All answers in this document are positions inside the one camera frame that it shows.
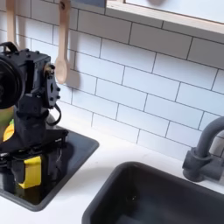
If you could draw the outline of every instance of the wooden spatula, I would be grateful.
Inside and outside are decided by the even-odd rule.
[[[67,79],[70,66],[67,60],[68,26],[70,18],[70,0],[61,0],[59,3],[59,55],[56,59],[56,78],[60,84]]]
[[[6,0],[6,13],[7,13],[7,40],[12,42],[16,47],[17,34],[16,34],[16,3],[15,0]]]

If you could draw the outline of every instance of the black sink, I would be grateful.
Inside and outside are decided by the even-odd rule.
[[[82,224],[223,224],[224,195],[145,164],[119,165]]]

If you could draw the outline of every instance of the yellow block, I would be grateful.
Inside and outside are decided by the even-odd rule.
[[[3,141],[9,140],[14,134],[14,124],[11,124],[4,132]],[[33,157],[24,161],[24,183],[19,184],[27,189],[41,184],[41,157]]]
[[[3,134],[3,141],[5,142],[9,140],[13,134],[14,134],[14,124],[11,124],[10,126],[8,126],[8,128],[5,130]]]
[[[24,183],[19,184],[22,188],[27,189],[41,184],[41,157],[26,159]]]

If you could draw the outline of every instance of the faucet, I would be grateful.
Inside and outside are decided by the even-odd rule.
[[[210,122],[202,131],[197,147],[186,153],[183,174],[192,182],[205,177],[220,180],[224,171],[224,159],[209,153],[214,138],[224,130],[224,116]]]

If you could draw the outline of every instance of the wooden shelf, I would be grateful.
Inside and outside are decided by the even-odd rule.
[[[137,14],[143,17],[155,18],[158,20],[172,22],[174,24],[187,25],[201,30],[224,34],[224,24],[222,23],[216,23],[214,21],[208,21],[196,17],[188,17],[181,14],[175,14],[162,10],[154,10],[151,8],[125,3],[123,0],[108,0],[107,8],[111,10]]]

